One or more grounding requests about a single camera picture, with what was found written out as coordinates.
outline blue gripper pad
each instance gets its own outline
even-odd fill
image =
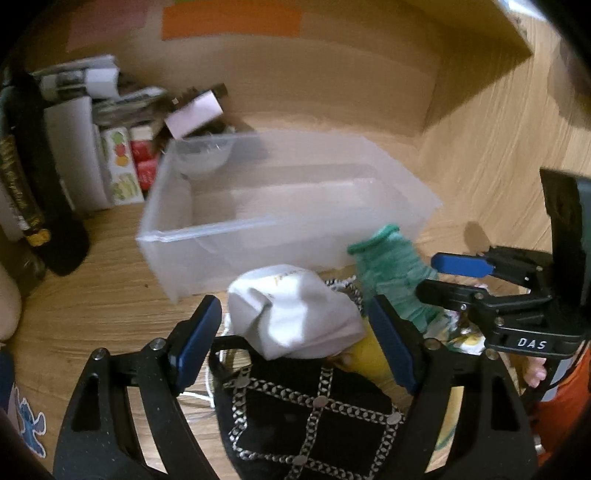
[[[439,273],[463,275],[464,277],[482,278],[491,275],[495,267],[482,257],[438,253],[433,255],[431,266]]]
[[[374,297],[368,306],[369,324],[371,325],[371,328],[378,339],[379,345],[382,348],[382,352],[384,352],[384,356],[388,361],[388,366],[392,371],[394,380],[396,380],[398,385],[406,388],[409,394],[414,395],[422,379],[419,379],[415,376],[417,371],[416,367],[418,367],[416,363],[420,360],[413,358],[409,347],[419,349],[419,344],[422,342],[423,337],[412,323],[402,320],[400,317],[398,317],[394,308],[389,304],[386,297],[380,297],[382,297],[380,300],[378,300],[378,297]],[[389,314],[384,311],[384,308],[382,308],[381,303],[384,304],[384,302],[387,304],[387,307],[391,309]],[[394,326],[392,320],[394,315],[395,322],[398,320],[400,322],[408,323],[408,326],[414,329],[416,332],[416,335],[412,334],[410,338],[408,334],[404,335],[406,341],[412,342],[413,345],[407,347],[405,340],[403,340],[403,337]]]
[[[173,330],[168,357],[177,370],[174,386],[178,393],[195,383],[221,322],[222,304],[213,295],[206,295],[191,319]],[[174,341],[175,334],[187,340],[179,344]]]

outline white cloth bag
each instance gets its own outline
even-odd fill
[[[324,358],[365,336],[359,310],[314,272],[274,265],[247,272],[228,288],[232,333],[265,359]]]

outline black book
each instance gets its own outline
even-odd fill
[[[21,69],[6,72],[0,92],[0,181],[27,241],[47,267],[67,275],[84,260],[89,239],[76,216],[51,153],[37,82]]]

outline plastic container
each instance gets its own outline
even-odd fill
[[[437,196],[364,137],[297,131],[172,141],[137,236],[172,301],[273,264],[354,263],[349,244],[396,223],[414,239]]]

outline orange tape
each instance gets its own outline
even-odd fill
[[[299,37],[301,9],[264,0],[195,0],[164,8],[162,39],[219,34]]]

